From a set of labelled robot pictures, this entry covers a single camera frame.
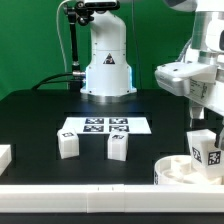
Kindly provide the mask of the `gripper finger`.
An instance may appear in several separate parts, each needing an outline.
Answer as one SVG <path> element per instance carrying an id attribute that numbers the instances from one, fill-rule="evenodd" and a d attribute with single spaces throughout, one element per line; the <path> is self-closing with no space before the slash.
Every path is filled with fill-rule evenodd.
<path id="1" fill-rule="evenodd" d="M 204 107 L 194 101 L 189 102 L 190 127 L 200 128 L 204 122 Z"/>
<path id="2" fill-rule="evenodd" d="M 216 135 L 215 147 L 224 150 L 224 128 Z"/>

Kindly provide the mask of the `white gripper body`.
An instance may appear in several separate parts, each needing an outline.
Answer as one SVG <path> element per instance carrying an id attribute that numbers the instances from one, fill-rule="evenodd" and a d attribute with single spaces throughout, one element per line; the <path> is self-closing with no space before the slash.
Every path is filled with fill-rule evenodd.
<path id="1" fill-rule="evenodd" d="M 190 80 L 187 98 L 224 117 L 224 69 L 218 69 L 214 83 Z"/>

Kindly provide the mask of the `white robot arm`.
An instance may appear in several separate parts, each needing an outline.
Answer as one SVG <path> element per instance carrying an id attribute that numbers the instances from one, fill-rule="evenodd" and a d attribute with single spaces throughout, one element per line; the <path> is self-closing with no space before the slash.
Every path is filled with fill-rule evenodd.
<path id="1" fill-rule="evenodd" d="M 156 68 L 160 87 L 193 102 L 191 116 L 203 107 L 223 116 L 223 129 L 215 146 L 224 150 L 224 0 L 163 0 L 175 10 L 193 12 L 191 40 L 175 62 Z M 86 68 L 83 93 L 95 97 L 120 97 L 135 89 L 126 62 L 126 27 L 111 12 L 118 0 L 84 0 L 84 19 L 90 23 L 92 60 Z"/>

